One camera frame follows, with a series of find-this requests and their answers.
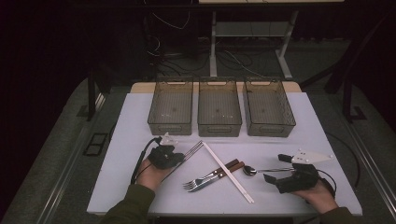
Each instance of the hand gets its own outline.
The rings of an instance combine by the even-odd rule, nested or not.
[[[298,190],[292,194],[306,199],[320,214],[338,207],[334,197],[320,180],[312,189]]]
[[[145,186],[155,191],[161,185],[163,179],[171,172],[171,170],[171,168],[165,170],[157,169],[148,159],[145,159],[142,161],[139,171],[137,172],[140,175],[137,177],[136,184]]]

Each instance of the chopsticks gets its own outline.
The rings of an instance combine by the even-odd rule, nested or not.
[[[227,174],[227,176],[230,177],[230,179],[233,181],[233,183],[236,185],[236,187],[241,191],[241,193],[245,196],[247,201],[249,203],[254,203],[254,200],[250,197],[248,192],[242,187],[242,185],[238,182],[237,179],[233,176],[233,174],[225,167],[225,165],[221,162],[221,160],[216,156],[216,154],[213,152],[213,150],[207,145],[206,142],[202,142],[202,144],[206,147],[206,149],[209,151],[209,153],[212,155],[212,157],[216,160],[216,162],[220,165],[220,167],[223,169],[223,171]]]

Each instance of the spoon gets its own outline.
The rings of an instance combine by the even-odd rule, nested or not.
[[[244,170],[245,175],[254,176],[257,173],[289,171],[289,170],[294,170],[294,168],[290,167],[290,168],[280,168],[280,169],[270,169],[270,170],[256,170],[251,166],[244,166],[243,170]]]

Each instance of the person's left hand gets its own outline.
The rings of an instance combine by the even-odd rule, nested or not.
[[[137,177],[136,184],[145,186],[155,191],[161,185],[163,179],[171,172],[171,170],[172,168],[165,170],[157,169],[148,159],[145,159],[142,161],[139,171],[137,172],[140,175]]]

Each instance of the floor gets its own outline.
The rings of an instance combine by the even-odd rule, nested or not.
[[[221,39],[217,44],[218,76],[235,76],[254,73],[261,76],[281,77],[280,67],[273,49],[277,40]],[[345,40],[292,41],[286,60],[298,83],[307,80],[335,63],[348,46]],[[242,51],[245,46],[253,46]],[[160,76],[208,76],[207,49],[194,59],[175,57],[158,65]],[[352,104],[358,106],[367,119],[348,123],[341,115],[341,96],[323,90],[327,78],[303,89],[316,110],[318,118],[339,159],[350,185],[361,203],[361,223],[396,223],[394,212],[387,206],[387,189],[396,189],[396,136],[395,132],[367,101],[357,88],[353,90]],[[86,212],[92,189],[111,141],[128,86],[113,87],[109,94],[99,94],[97,113],[87,121],[87,81],[83,81],[70,96],[62,115],[53,127],[30,173],[26,176],[3,224],[13,223],[98,223],[100,218]],[[106,135],[99,156],[84,156],[83,152],[95,133]],[[358,170],[354,155],[357,155]],[[375,165],[362,160],[369,155]],[[303,223],[310,217],[294,217],[289,223]],[[249,223],[287,223],[256,219]],[[246,223],[246,220],[221,220],[217,223]],[[155,220],[155,223],[166,223]],[[318,223],[314,219],[308,223]]]

